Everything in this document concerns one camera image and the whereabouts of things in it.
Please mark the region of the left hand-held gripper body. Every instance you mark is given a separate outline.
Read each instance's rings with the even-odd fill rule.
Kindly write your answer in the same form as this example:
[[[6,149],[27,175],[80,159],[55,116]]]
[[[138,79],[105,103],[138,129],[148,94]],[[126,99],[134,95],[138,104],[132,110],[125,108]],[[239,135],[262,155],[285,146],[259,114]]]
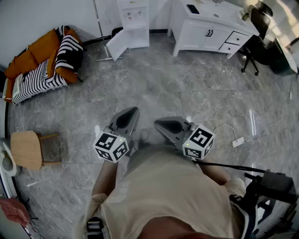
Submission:
[[[103,131],[96,125],[94,127],[95,141],[93,149],[100,159],[117,163],[124,156],[129,157],[133,148],[133,142],[129,142],[124,135],[105,127]]]

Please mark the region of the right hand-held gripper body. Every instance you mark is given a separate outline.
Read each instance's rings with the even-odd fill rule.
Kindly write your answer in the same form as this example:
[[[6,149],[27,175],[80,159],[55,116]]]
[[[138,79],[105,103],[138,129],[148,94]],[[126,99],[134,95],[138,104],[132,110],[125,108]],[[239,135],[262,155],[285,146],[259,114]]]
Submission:
[[[214,133],[202,124],[190,123],[177,149],[192,160],[203,160],[214,144]]]

